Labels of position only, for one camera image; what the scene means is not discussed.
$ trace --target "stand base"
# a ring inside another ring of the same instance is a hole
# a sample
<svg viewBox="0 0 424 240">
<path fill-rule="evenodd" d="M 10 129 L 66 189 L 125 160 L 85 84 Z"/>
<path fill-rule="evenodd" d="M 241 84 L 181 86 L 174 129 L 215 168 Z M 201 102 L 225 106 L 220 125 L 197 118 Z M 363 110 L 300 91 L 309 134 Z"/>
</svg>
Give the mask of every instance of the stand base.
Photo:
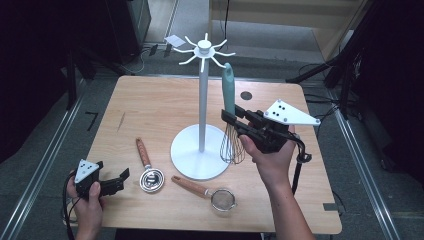
<svg viewBox="0 0 424 240">
<path fill-rule="evenodd" d="M 177 134 L 171 145 L 174 166 L 184 176 L 194 180 L 208 180 L 225 171 L 228 163 L 222 161 L 221 143 L 225 133 L 206 125 L 205 150 L 199 151 L 199 125 L 192 125 Z"/>
</svg>

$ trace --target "finger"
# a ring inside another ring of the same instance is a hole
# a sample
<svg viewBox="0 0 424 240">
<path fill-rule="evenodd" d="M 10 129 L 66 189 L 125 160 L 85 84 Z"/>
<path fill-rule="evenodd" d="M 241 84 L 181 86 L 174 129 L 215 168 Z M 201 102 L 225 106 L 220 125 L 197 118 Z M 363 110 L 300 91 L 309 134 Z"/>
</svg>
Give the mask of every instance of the finger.
<svg viewBox="0 0 424 240">
<path fill-rule="evenodd" d="M 294 128 L 294 125 L 289 125 L 289 132 L 291 132 L 291 133 L 295 133 L 296 131 L 295 131 L 295 128 Z"/>
<path fill-rule="evenodd" d="M 243 144 L 244 149 L 250 156 L 252 156 L 253 159 L 257 158 L 259 155 L 262 154 L 261 151 L 259 151 L 259 149 L 256 147 L 253 140 L 250 139 L 250 137 L 246 135 L 241 135 L 239 138 L 241 143 Z"/>
<path fill-rule="evenodd" d="M 97 207 L 99 204 L 99 195 L 100 195 L 100 183 L 94 182 L 91 184 L 90 192 L 89 192 L 89 200 L 88 204 L 90 207 Z"/>
<path fill-rule="evenodd" d="M 68 195 L 72 198 L 75 198 L 78 196 L 77 189 L 75 188 L 75 176 L 72 176 L 69 181 L 68 185 L 66 186 L 66 191 L 68 192 Z"/>
<path fill-rule="evenodd" d="M 104 198 L 99 198 L 99 202 L 102 209 L 104 209 L 106 206 L 106 200 Z"/>
<path fill-rule="evenodd" d="M 291 154 L 293 154 L 295 147 L 296 147 L 296 143 L 294 141 L 287 140 L 287 142 L 284 143 L 283 147 L 280 149 L 280 152 L 281 151 L 287 151 L 287 152 L 291 152 Z"/>
</svg>

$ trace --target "wooden table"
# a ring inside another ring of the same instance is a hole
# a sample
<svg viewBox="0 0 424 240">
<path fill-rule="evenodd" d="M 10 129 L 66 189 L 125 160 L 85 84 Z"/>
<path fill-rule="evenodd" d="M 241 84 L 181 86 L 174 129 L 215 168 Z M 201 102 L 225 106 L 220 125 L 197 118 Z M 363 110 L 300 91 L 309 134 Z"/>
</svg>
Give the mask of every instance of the wooden table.
<svg viewBox="0 0 424 240">
<path fill-rule="evenodd" d="M 243 91 L 250 92 L 253 98 L 242 100 Z M 181 174 L 171 161 L 171 144 L 182 129 L 198 124 L 198 92 L 198 79 L 124 76 L 118 80 L 87 157 L 90 162 L 103 161 L 100 180 L 115 178 L 130 168 L 125 189 L 106 197 L 103 226 L 275 231 L 268 194 L 248 155 L 217 178 L 200 182 L 213 189 L 228 188 L 235 194 L 238 205 L 229 212 L 214 210 L 209 199 L 172 182 L 173 175 Z M 236 81 L 236 104 L 246 110 L 266 110 L 279 98 L 308 112 L 299 85 Z M 220 118 L 222 108 L 221 81 L 209 80 L 207 124 L 225 131 L 226 124 Z M 314 233 L 337 234 L 341 231 L 338 212 L 324 210 L 324 204 L 334 206 L 335 202 L 313 127 L 299 126 L 296 132 L 313 155 L 312 161 L 302 168 L 296 199 Z M 165 175 L 164 186 L 158 192 L 146 193 L 139 186 L 144 167 L 135 144 L 137 137 L 143 139 L 152 167 Z M 292 163 L 291 176 L 295 161 Z"/>
</svg>

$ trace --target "metal strainer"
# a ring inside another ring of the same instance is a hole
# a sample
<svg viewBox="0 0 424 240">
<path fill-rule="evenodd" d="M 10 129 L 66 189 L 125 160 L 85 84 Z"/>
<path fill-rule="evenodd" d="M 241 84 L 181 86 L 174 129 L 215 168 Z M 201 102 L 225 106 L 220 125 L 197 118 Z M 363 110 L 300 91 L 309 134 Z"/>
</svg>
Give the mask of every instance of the metal strainer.
<svg viewBox="0 0 424 240">
<path fill-rule="evenodd" d="M 172 181 L 195 193 L 210 197 L 212 206 L 218 211 L 226 212 L 237 205 L 234 194 L 227 189 L 220 188 L 216 191 L 211 191 L 206 187 L 177 176 L 172 176 Z"/>
</svg>

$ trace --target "wooden handle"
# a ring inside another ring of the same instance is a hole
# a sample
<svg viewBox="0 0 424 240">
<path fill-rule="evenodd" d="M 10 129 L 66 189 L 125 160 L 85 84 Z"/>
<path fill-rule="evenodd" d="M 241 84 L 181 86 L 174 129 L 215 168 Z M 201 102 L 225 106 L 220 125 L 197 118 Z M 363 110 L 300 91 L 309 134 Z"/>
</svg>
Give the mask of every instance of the wooden handle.
<svg viewBox="0 0 424 240">
<path fill-rule="evenodd" d="M 143 141 L 141 141 L 141 138 L 137 138 L 135 140 L 135 143 L 137 144 L 138 153 L 140 153 L 141 162 L 143 163 L 143 166 L 150 165 L 150 159 L 147 155 L 146 147 L 144 146 Z"/>
<path fill-rule="evenodd" d="M 181 177 L 177 177 L 177 176 L 172 176 L 172 181 L 182 187 L 188 188 L 189 190 L 192 190 L 200 195 L 206 195 L 208 193 L 208 189 L 200 186 L 199 184 L 196 184 L 194 182 L 191 182 L 187 179 L 181 178 Z"/>
</svg>

